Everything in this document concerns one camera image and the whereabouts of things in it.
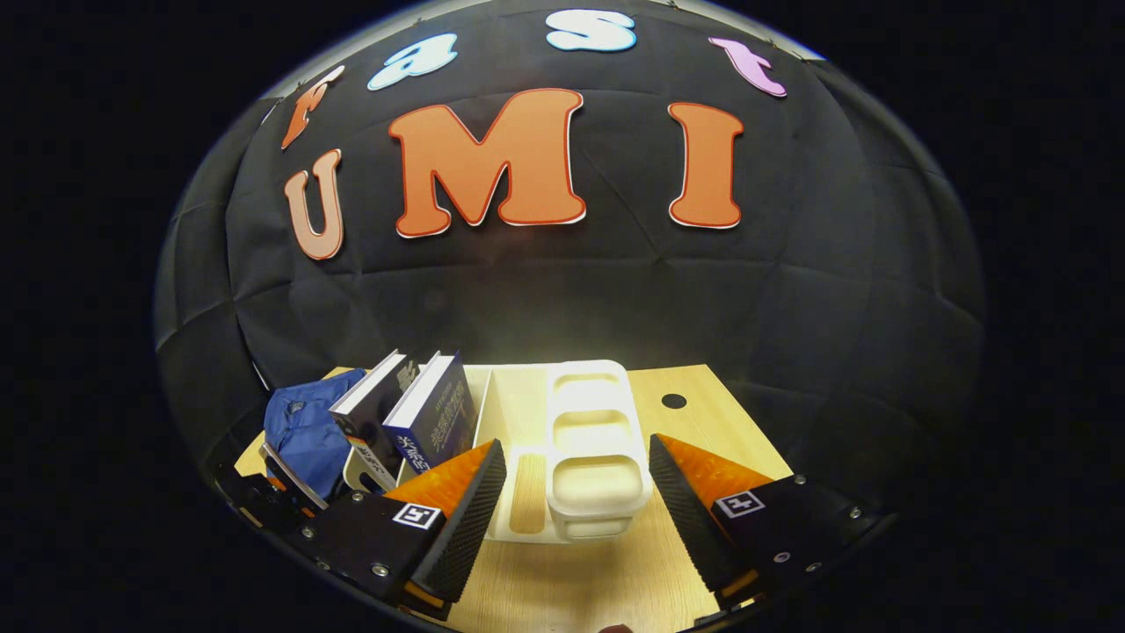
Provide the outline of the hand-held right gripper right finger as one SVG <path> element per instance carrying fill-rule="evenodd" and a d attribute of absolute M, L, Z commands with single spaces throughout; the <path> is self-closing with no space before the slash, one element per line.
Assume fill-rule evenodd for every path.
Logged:
<path fill-rule="evenodd" d="M 772 478 L 662 433 L 650 438 L 650 474 L 720 609 L 798 593 L 897 518 L 814 478 Z"/>

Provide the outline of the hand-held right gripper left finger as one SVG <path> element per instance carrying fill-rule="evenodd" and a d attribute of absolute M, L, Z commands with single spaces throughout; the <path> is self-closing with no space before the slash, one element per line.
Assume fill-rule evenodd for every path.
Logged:
<path fill-rule="evenodd" d="M 358 593 L 446 621 L 465 593 L 505 480 L 502 442 L 490 440 L 392 492 L 351 492 L 285 540 Z"/>

